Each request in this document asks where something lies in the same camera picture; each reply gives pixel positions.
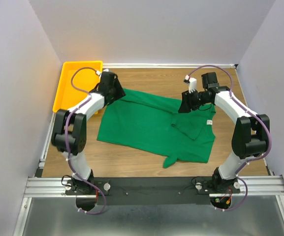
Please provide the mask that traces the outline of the green t shirt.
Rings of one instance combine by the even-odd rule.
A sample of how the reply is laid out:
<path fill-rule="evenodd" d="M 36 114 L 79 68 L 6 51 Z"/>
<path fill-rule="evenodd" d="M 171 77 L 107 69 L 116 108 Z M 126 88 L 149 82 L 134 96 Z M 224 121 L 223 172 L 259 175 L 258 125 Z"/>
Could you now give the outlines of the green t shirt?
<path fill-rule="evenodd" d="M 178 99 L 131 89 L 125 93 L 106 107 L 98 141 L 164 156 L 164 168 L 177 161 L 208 163 L 215 141 L 214 105 L 179 113 Z"/>

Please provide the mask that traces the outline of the yellow plastic tray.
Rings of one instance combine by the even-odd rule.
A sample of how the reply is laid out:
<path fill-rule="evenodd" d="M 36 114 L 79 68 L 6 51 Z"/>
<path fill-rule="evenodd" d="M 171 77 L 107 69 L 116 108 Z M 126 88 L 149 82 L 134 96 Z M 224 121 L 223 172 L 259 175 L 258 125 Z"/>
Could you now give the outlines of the yellow plastic tray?
<path fill-rule="evenodd" d="M 74 88 L 90 91 L 100 81 L 95 71 L 102 71 L 103 62 L 94 61 L 66 61 L 63 63 L 59 84 L 53 105 L 53 112 L 59 109 L 67 110 L 76 106 L 87 94 Z"/>

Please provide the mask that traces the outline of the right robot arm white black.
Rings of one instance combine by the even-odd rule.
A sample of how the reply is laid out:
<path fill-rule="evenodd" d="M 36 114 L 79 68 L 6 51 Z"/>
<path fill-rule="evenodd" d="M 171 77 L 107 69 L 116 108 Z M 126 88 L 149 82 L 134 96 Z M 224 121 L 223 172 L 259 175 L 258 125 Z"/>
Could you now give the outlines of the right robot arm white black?
<path fill-rule="evenodd" d="M 227 86 L 220 86 L 215 72 L 201 76 L 203 91 L 198 91 L 197 80 L 189 75 L 184 82 L 188 89 L 182 92 L 179 113 L 195 111 L 205 104 L 221 108 L 235 124 L 231 140 L 232 152 L 226 161 L 214 170 L 208 187 L 220 193 L 232 187 L 240 171 L 250 162 L 261 159 L 271 148 L 270 120 L 259 115 L 236 98 Z"/>

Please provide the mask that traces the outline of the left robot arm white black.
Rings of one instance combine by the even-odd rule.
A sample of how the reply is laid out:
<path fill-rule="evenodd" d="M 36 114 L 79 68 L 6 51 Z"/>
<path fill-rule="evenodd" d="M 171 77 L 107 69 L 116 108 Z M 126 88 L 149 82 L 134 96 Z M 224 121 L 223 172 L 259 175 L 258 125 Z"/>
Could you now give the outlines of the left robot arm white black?
<path fill-rule="evenodd" d="M 81 89 L 74 84 L 74 78 L 82 70 L 92 70 L 99 77 L 99 82 L 91 90 Z M 98 189 L 92 179 L 93 172 L 86 161 L 84 148 L 87 142 L 87 121 L 100 109 L 111 105 L 126 94 L 118 75 L 109 70 L 98 71 L 91 67 L 78 69 L 71 77 L 71 86 L 86 94 L 77 105 L 59 109 L 55 115 L 51 144 L 65 157 L 76 181 L 76 188 L 82 194 L 89 194 Z"/>

